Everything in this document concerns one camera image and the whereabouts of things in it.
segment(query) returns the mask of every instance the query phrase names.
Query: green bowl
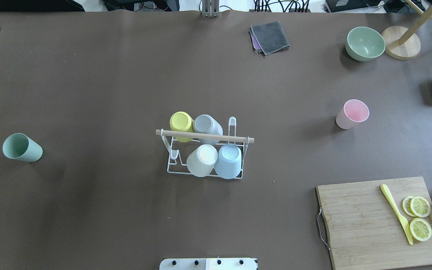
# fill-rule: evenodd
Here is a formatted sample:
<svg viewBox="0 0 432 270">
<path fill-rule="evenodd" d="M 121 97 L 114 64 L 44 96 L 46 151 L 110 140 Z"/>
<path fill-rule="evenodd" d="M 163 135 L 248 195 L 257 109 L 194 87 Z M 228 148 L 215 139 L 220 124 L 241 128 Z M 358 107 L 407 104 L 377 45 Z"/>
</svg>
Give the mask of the green bowl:
<svg viewBox="0 0 432 270">
<path fill-rule="evenodd" d="M 358 61 L 370 61 L 384 53 L 386 43 L 383 37 L 369 27 L 356 27 L 348 33 L 346 51 Z"/>
</svg>

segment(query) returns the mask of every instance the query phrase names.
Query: metal bracket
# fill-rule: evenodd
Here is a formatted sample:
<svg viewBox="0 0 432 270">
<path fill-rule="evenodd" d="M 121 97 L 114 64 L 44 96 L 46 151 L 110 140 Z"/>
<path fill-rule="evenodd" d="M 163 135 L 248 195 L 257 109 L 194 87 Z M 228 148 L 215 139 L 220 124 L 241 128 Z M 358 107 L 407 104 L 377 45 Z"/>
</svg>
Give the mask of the metal bracket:
<svg viewBox="0 0 432 270">
<path fill-rule="evenodd" d="M 159 270 L 257 270 L 257 258 L 168 258 Z"/>
<path fill-rule="evenodd" d="M 219 0 L 202 0 L 203 17 L 219 17 Z"/>
</svg>

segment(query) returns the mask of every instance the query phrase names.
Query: pink cup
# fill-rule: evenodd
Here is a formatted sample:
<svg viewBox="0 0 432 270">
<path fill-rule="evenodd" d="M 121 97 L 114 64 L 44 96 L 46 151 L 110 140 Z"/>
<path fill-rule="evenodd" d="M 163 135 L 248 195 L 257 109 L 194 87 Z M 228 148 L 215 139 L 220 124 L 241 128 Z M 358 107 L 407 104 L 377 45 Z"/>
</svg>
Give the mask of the pink cup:
<svg viewBox="0 0 432 270">
<path fill-rule="evenodd" d="M 366 121 L 369 117 L 369 109 L 364 102 L 358 99 L 346 101 L 343 109 L 336 116 L 336 124 L 343 129 L 350 129 L 353 126 Z"/>
</svg>

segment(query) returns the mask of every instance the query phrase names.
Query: lemon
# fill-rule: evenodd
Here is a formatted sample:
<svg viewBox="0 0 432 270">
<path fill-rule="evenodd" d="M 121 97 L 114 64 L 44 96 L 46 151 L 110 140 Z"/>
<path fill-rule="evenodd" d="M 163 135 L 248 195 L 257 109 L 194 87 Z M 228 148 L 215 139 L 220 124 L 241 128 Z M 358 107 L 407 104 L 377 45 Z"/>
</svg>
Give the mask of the lemon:
<svg viewBox="0 0 432 270">
<path fill-rule="evenodd" d="M 407 196 L 406 198 L 403 199 L 403 210 L 404 212 L 406 212 L 406 214 L 410 215 L 411 217 L 416 217 L 416 215 L 413 214 L 413 212 L 411 212 L 410 209 L 410 201 L 413 198 L 414 198 L 413 196 Z"/>
<path fill-rule="evenodd" d="M 427 241 L 432 234 L 431 225 L 421 217 L 415 217 L 411 220 L 409 230 L 413 237 L 419 241 Z"/>
<path fill-rule="evenodd" d="M 420 218 L 427 217 L 431 212 L 429 202 L 420 196 L 416 196 L 410 200 L 409 208 L 413 214 Z"/>
</svg>

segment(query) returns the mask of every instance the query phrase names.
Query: cutting board handle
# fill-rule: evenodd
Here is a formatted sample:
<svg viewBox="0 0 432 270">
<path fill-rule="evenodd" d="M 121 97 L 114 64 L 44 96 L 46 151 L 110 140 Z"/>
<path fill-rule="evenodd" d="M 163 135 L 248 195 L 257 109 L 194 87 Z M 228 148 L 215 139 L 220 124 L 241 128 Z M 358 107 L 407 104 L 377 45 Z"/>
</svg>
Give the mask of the cutting board handle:
<svg viewBox="0 0 432 270">
<path fill-rule="evenodd" d="M 326 243 L 326 241 L 324 241 L 324 239 L 323 239 L 323 235 L 321 234 L 321 226 L 319 226 L 319 217 L 322 217 L 322 216 L 323 216 L 323 208 L 322 208 L 322 207 L 319 207 L 319 214 L 318 214 L 318 216 L 316 217 L 316 223 L 318 224 L 319 238 L 321 238 L 321 241 L 326 245 L 326 248 L 327 248 L 328 250 L 331 250 L 331 247 L 329 246 L 328 243 Z"/>
</svg>

